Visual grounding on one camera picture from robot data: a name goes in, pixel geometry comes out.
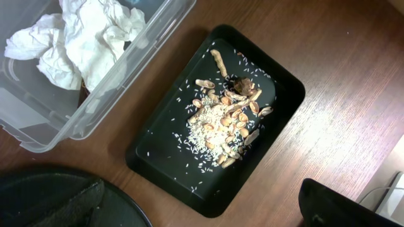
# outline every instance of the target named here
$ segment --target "brown wooden surface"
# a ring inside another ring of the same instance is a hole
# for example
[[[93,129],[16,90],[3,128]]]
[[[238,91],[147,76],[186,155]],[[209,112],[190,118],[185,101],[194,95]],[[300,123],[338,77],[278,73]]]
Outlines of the brown wooden surface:
[[[208,32],[226,23],[306,87],[306,99],[223,215],[207,219],[128,169],[124,152]],[[387,1],[198,0],[84,141],[33,154],[0,131],[0,170],[57,163],[110,180],[155,226],[297,226],[301,181],[355,199],[404,134],[404,17]]]

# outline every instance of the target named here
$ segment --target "white cable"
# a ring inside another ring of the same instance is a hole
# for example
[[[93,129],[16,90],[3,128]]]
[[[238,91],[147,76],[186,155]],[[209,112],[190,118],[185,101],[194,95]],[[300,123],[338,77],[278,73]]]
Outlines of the white cable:
[[[375,191],[381,190],[381,189],[384,189],[384,190],[386,190],[386,189],[404,190],[404,188],[378,187],[378,188],[372,189],[370,192],[368,192],[368,193],[359,201],[359,204],[361,204],[361,203],[366,199],[366,197],[369,196],[372,192],[375,192]]]

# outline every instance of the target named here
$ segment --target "rectangular black tray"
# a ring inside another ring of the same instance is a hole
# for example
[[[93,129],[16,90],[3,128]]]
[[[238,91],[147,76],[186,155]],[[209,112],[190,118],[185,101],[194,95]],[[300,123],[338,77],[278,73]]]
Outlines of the rectangular black tray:
[[[213,167],[206,162],[202,169],[211,168],[213,172],[202,173],[198,168],[203,161],[201,154],[195,155],[186,149],[174,134],[178,134],[181,141],[187,138],[189,129],[186,122],[195,113],[195,107],[190,113],[185,107],[192,104],[195,93],[199,99],[202,94],[200,87],[195,85],[196,79],[210,79],[216,84],[216,94],[223,90],[223,85],[218,83],[227,82],[217,72],[211,49],[220,51],[227,72],[231,75],[230,80],[236,79],[236,76],[253,79],[256,86],[259,84],[263,90],[257,100],[260,108],[270,105],[274,111],[263,119],[248,114],[250,120],[255,120],[255,124],[249,128],[250,132],[259,127],[260,135],[242,160],[237,160],[226,169]],[[244,185],[302,103],[304,95],[304,86],[298,79],[237,30],[221,25],[202,43],[146,121],[127,150],[126,163],[132,170],[202,215],[217,217]]]

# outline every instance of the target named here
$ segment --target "plastic bin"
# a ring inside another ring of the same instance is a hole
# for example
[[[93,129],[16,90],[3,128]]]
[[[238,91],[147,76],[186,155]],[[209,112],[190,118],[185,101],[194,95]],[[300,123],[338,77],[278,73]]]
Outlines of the plastic bin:
[[[0,125],[25,149],[42,153],[68,137],[85,139],[132,85],[196,0],[120,0],[145,13],[146,28],[136,37],[101,83],[78,106],[79,91],[51,84],[36,68],[38,59],[17,61],[4,57],[6,39],[32,26],[43,14],[60,13],[58,0],[4,0],[0,3]],[[147,38],[142,48],[137,43]],[[114,89],[117,73],[124,79]]]

